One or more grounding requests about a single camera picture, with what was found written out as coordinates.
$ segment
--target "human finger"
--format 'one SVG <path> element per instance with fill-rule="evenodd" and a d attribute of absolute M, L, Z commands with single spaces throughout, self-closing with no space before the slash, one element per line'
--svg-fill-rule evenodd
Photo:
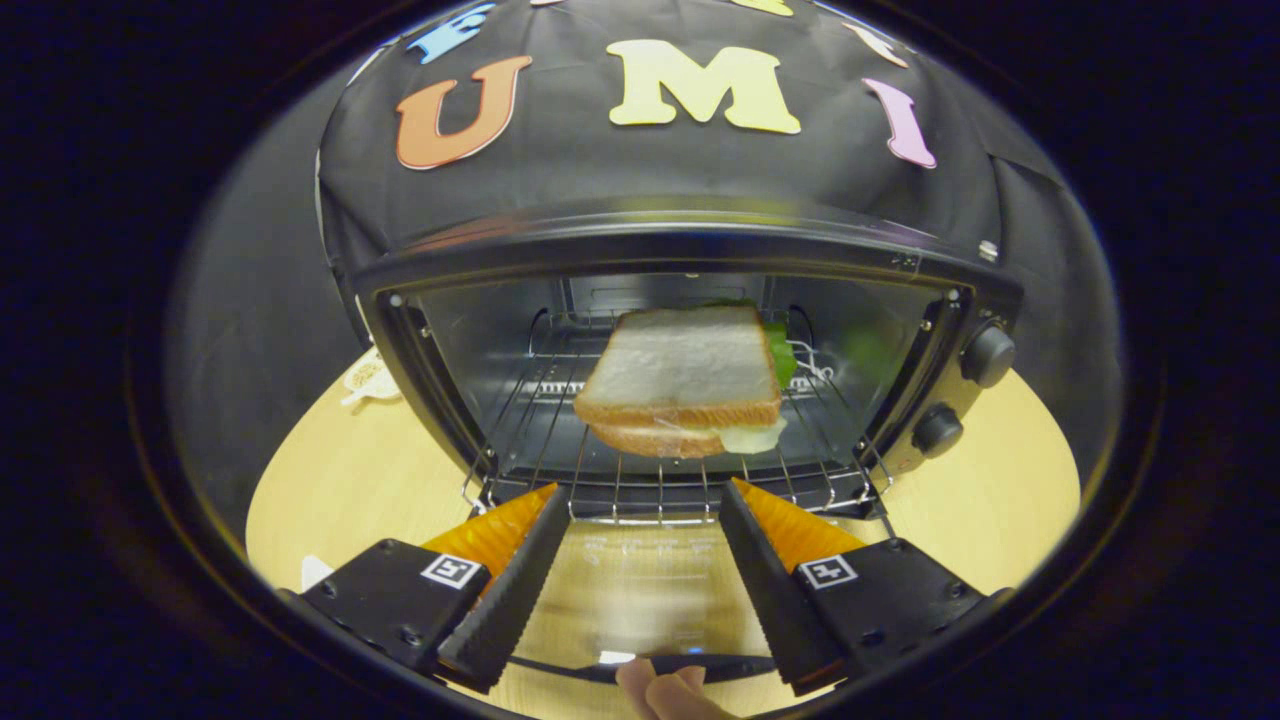
<path fill-rule="evenodd" d="M 640 720 L 658 720 L 658 715 L 645 701 L 645 689 L 653 683 L 655 675 L 653 662 L 648 657 L 637 657 L 625 662 L 613 674 L 613 679 L 622 688 L 622 693 L 627 696 L 631 708 L 635 710 Z"/>
<path fill-rule="evenodd" d="M 703 694 L 703 682 L 707 680 L 707 669 L 701 665 L 686 665 L 680 670 L 676 670 L 680 679 L 689 685 L 689 689 L 698 694 Z"/>
<path fill-rule="evenodd" d="M 654 678 L 644 698 L 659 720 L 735 720 L 718 705 L 695 693 L 680 675 Z"/>

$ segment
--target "orange letter u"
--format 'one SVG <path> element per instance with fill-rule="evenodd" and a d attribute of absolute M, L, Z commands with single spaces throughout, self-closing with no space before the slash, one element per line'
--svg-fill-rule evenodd
<path fill-rule="evenodd" d="M 458 81 L 447 79 L 410 95 L 396 108 L 401 114 L 396 155 L 406 168 L 429 170 L 474 155 L 489 145 L 511 122 L 516 105 L 516 73 L 527 68 L 529 55 L 507 58 L 485 65 L 471 74 L 484 83 L 480 88 L 480 111 L 463 131 L 440 135 L 440 105 Z"/>

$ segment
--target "letter m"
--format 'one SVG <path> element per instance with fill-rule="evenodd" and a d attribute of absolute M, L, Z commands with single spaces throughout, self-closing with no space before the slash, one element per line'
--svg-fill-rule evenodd
<path fill-rule="evenodd" d="M 662 87 L 705 123 L 730 90 L 733 104 L 724 119 L 740 128 L 795 135 L 800 120 L 787 111 L 774 68 L 778 59 L 759 50 L 724 47 L 704 68 L 664 40 L 625 40 L 607 47 L 622 58 L 622 104 L 609 110 L 620 126 L 666 124 L 676 109 L 662 100 Z"/>

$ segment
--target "bread crust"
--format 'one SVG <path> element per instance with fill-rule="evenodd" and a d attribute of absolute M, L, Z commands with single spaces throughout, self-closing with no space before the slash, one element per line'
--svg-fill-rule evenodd
<path fill-rule="evenodd" d="M 640 455 L 643 457 L 708 457 L 724 452 L 719 436 L 716 433 L 689 433 L 669 430 L 654 434 L 653 430 L 636 433 L 635 427 L 591 425 L 591 432 L 604 445 Z"/>
<path fill-rule="evenodd" d="M 755 329 L 760 334 L 760 351 L 764 352 L 765 360 L 769 365 L 769 375 L 776 375 L 777 370 L 773 365 L 773 354 L 769 351 L 769 338 L 764 333 L 764 324 L 760 323 L 759 313 L 751 309 L 755 316 Z M 634 315 L 640 315 L 644 313 L 653 313 L 654 310 L 635 310 L 622 315 L 614 327 L 613 334 L 609 336 L 609 342 L 604 347 L 604 354 L 609 352 L 609 347 L 613 345 L 613 338 L 617 337 L 617 332 L 622 329 L 627 319 Z M 595 378 L 593 373 L 591 377 L 586 379 L 586 384 L 582 386 L 582 391 L 573 398 L 573 411 L 579 418 L 588 425 L 613 425 L 630 427 L 630 428 L 668 428 L 671 425 L 689 427 L 689 428 L 728 428 L 736 425 L 772 425 L 778 419 L 778 411 L 782 407 L 782 393 L 778 391 L 777 384 L 772 386 L 772 397 L 768 400 L 758 400 L 751 402 L 732 402 L 722 405 L 686 405 L 686 406 L 673 406 L 673 405 L 632 405 L 632 406 L 609 406 L 598 405 L 591 401 L 591 380 Z"/>

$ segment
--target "bread slice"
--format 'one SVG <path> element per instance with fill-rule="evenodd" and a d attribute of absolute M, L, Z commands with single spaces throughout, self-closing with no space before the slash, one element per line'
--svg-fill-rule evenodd
<path fill-rule="evenodd" d="M 771 428 L 781 404 L 759 314 L 714 306 L 623 315 L 573 410 L 620 450 L 700 457 L 724 452 L 713 429 Z"/>
<path fill-rule="evenodd" d="M 707 457 L 724 452 L 719 434 L 713 430 L 591 425 L 591 432 L 614 450 L 644 457 Z"/>

